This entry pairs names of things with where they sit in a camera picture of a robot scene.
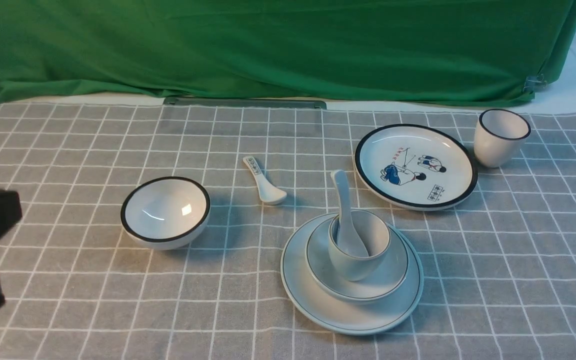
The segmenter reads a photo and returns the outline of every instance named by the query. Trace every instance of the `spoon handle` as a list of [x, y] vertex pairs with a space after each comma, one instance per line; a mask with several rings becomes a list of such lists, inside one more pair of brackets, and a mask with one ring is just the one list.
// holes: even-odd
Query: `spoon handle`
[[252, 173], [254, 181], [256, 182], [256, 186], [258, 188], [268, 186], [266, 185], [266, 183], [270, 184], [270, 182], [268, 182], [268, 179], [264, 176], [264, 173], [261, 171], [261, 168], [259, 167], [259, 164], [257, 163], [257, 160], [255, 160], [254, 157], [245, 156], [243, 158], [243, 161], [244, 164], [246, 164], [247, 168], [250, 170], [250, 173]]
[[352, 224], [352, 217], [350, 215], [350, 187], [348, 186], [348, 178], [346, 172], [343, 170], [334, 170], [330, 173], [330, 178], [334, 182], [336, 194], [339, 197], [339, 214], [342, 221], [347, 224]]

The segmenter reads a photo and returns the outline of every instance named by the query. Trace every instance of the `white floor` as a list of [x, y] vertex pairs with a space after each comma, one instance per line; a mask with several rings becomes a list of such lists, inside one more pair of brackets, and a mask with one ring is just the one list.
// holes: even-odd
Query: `white floor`
[[[162, 98], [153, 98], [144, 95], [132, 95], [123, 93], [98, 93], [93, 95], [79, 96], [42, 96], [25, 101], [32, 102], [62, 102], [62, 103], [92, 103], [109, 105], [160, 105]], [[353, 111], [437, 111], [446, 112], [457, 110], [452, 107], [434, 105], [421, 105], [407, 102], [394, 101], [335, 101], [325, 100], [330, 110], [353, 110]], [[528, 104], [517, 106], [516, 111], [532, 114], [563, 114], [576, 112], [576, 35], [567, 55], [566, 64], [562, 74], [556, 82], [535, 95], [535, 100]], [[478, 109], [467, 109], [478, 112]]]

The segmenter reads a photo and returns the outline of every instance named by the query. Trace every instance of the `large white plate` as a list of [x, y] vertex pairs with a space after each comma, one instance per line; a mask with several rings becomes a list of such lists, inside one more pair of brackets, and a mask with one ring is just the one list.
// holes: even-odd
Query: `large white plate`
[[354, 152], [362, 182], [399, 207], [431, 211], [466, 200], [477, 184], [477, 168], [462, 144], [420, 125], [380, 127]]
[[325, 214], [303, 224], [290, 237], [281, 255], [281, 281], [295, 307], [311, 321], [347, 335], [372, 335], [401, 324], [417, 307], [424, 287], [421, 260], [409, 240], [396, 232], [408, 251], [406, 279], [395, 292], [370, 303], [352, 303], [327, 294], [313, 279], [304, 247], [318, 225], [336, 214]]

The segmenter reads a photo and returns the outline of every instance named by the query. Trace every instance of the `gray checkered tablecloth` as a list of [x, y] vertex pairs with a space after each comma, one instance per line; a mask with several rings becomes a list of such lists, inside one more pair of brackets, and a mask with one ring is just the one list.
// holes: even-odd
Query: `gray checkered tablecloth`
[[[24, 217], [0, 241], [0, 358], [576, 359], [576, 114], [526, 116], [519, 157], [482, 168], [456, 208], [424, 213], [368, 191], [354, 146], [402, 121], [472, 146], [475, 114], [1, 105], [0, 188], [19, 191]], [[244, 155], [288, 192], [283, 205], [260, 205]], [[282, 287], [291, 233], [336, 210], [333, 169], [423, 262], [421, 303], [386, 333], [324, 330]], [[141, 248], [121, 203], [172, 174], [205, 185], [208, 228], [188, 248]]]

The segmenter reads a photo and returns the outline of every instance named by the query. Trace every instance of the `cup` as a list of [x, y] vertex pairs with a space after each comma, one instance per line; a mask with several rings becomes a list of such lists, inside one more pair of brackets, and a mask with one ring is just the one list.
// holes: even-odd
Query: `cup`
[[475, 157], [485, 167], [496, 168], [510, 160], [530, 136], [525, 118], [504, 109], [482, 112], [475, 129]]
[[359, 281], [370, 275], [384, 261], [391, 246], [391, 230], [379, 216], [366, 210], [352, 210], [352, 225], [368, 250], [368, 257], [345, 253], [337, 246], [339, 215], [328, 228], [328, 255], [334, 269], [348, 281]]

